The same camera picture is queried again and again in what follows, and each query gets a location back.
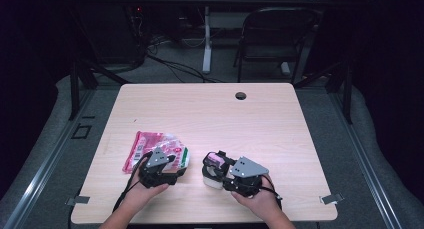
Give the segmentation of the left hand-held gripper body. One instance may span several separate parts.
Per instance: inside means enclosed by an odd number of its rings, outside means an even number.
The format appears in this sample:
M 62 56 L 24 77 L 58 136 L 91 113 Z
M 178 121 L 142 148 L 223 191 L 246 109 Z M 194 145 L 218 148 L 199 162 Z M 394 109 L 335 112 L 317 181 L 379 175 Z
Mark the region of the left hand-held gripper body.
M 146 188 L 156 187 L 162 184 L 175 185 L 173 173 L 165 173 L 164 168 L 169 164 L 167 155 L 158 147 L 146 153 L 140 159 L 139 182 Z

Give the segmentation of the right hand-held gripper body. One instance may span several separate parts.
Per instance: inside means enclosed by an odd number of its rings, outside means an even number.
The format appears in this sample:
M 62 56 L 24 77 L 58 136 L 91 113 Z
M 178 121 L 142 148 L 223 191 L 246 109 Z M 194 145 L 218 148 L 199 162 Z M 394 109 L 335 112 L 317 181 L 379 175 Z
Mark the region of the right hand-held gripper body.
M 264 166 L 247 157 L 240 157 L 223 178 L 223 188 L 244 197 L 254 196 L 262 187 L 261 177 L 268 172 Z

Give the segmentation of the clear container with black lid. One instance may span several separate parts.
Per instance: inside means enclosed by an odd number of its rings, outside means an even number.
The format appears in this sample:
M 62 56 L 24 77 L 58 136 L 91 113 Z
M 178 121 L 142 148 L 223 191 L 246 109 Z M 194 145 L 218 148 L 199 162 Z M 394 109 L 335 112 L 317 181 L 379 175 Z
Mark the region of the clear container with black lid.
M 210 186 L 215 189 L 222 189 L 223 187 L 214 186 L 214 173 L 213 170 L 226 171 L 228 173 L 230 165 L 224 164 L 223 166 L 218 165 L 218 156 L 217 152 L 209 152 L 203 159 L 202 175 L 203 182 L 205 185 Z

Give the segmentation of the red white green plastic bag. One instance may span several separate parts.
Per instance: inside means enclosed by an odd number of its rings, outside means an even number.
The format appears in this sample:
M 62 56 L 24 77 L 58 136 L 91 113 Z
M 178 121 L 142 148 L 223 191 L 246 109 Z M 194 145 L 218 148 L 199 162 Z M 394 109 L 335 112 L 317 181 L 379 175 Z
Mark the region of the red white green plastic bag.
M 156 148 L 160 148 L 166 156 L 175 157 L 172 162 L 166 164 L 164 171 L 171 172 L 188 167 L 190 152 L 176 136 L 169 133 L 138 131 L 122 171 L 126 174 L 131 173 L 142 156 Z

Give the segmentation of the person's left hand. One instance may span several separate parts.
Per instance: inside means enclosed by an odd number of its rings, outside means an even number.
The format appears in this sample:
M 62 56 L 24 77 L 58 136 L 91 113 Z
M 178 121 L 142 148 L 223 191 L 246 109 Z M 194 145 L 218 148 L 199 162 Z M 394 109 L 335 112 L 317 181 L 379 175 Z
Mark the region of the person's left hand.
M 137 213 L 142 210 L 152 198 L 164 192 L 168 187 L 168 184 L 162 184 L 156 187 L 146 188 L 139 182 L 138 176 L 135 176 L 130 183 L 130 189 L 126 193 L 120 208 L 125 209 L 127 212 Z

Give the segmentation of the person's right hand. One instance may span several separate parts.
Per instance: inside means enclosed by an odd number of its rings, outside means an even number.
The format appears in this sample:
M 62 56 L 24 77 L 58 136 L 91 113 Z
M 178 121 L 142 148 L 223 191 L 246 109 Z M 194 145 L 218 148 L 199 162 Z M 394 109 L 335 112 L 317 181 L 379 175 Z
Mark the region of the person's right hand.
M 268 175 L 262 176 L 262 186 L 256 195 L 251 198 L 244 197 L 236 192 L 231 195 L 241 205 L 247 207 L 253 214 L 261 218 L 264 222 L 269 222 L 280 217 L 283 213 L 282 209 L 278 206 L 277 198 L 274 191 L 272 180 Z

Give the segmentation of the black metal stand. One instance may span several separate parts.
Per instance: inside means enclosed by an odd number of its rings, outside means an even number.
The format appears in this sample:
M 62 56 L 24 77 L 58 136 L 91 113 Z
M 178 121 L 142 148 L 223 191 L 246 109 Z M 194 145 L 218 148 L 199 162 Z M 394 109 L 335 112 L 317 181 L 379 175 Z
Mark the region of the black metal stand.
M 328 93 L 336 93 L 340 87 L 343 87 L 343 100 L 342 100 L 342 115 L 345 120 L 351 124 L 351 99 L 352 99 L 352 76 L 353 70 L 348 61 L 341 61 L 334 63 L 326 69 L 307 76 L 305 79 L 294 84 L 295 88 L 302 88 L 317 79 L 330 75 L 325 89 Z
M 71 114 L 69 120 L 72 121 L 80 110 L 79 83 L 89 90 L 95 90 L 99 83 L 94 73 L 100 73 L 120 85 L 128 84 L 129 81 L 107 70 L 105 67 L 87 59 L 76 60 L 70 69 L 70 91 L 71 91 Z

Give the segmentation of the white desk leg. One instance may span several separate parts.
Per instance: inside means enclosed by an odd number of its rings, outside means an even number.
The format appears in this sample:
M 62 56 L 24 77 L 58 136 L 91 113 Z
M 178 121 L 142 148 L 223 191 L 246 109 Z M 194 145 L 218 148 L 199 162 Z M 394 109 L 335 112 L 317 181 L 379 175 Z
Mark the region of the white desk leg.
M 205 74 L 209 74 L 211 72 L 212 48 L 211 48 L 211 32 L 210 32 L 210 13 L 209 13 L 208 6 L 205 7 L 204 29 L 205 29 L 205 48 L 204 48 L 202 72 Z

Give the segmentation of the dark computer tower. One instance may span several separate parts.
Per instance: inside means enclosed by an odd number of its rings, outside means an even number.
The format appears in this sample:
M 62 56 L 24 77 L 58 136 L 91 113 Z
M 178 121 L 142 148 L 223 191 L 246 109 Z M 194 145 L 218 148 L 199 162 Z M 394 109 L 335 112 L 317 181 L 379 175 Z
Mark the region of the dark computer tower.
M 143 64 L 145 50 L 134 36 L 124 8 L 119 5 L 106 5 L 100 12 L 102 56 L 111 63 Z

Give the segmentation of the black folding chair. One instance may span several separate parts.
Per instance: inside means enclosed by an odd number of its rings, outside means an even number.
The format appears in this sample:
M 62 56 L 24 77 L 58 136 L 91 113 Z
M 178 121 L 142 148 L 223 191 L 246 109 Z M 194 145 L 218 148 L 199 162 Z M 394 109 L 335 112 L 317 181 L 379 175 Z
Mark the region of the black folding chair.
M 244 20 L 233 66 L 241 81 L 244 62 L 294 62 L 290 82 L 294 83 L 308 33 L 319 19 L 307 8 L 267 7 L 250 13 Z

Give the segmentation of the aluminium floor rail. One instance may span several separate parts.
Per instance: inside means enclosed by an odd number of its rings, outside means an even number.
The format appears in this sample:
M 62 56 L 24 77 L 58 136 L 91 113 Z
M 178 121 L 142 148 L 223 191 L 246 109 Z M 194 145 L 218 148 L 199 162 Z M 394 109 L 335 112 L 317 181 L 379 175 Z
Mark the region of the aluminium floor rail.
M 61 97 L 23 170 L 0 203 L 0 229 L 74 229 L 71 212 L 97 147 L 97 93 L 85 92 L 70 121 Z
M 336 110 L 336 114 L 341 121 L 345 131 L 347 132 L 355 155 L 356 161 L 359 165 L 361 173 L 366 181 L 370 190 L 373 200 L 380 212 L 380 215 L 386 225 L 387 229 L 403 229 L 399 218 L 397 217 L 392 204 L 383 188 L 375 170 L 372 166 L 365 148 L 356 133 L 353 124 L 349 124 L 342 112 L 342 102 L 337 94 L 330 93 L 329 98 Z

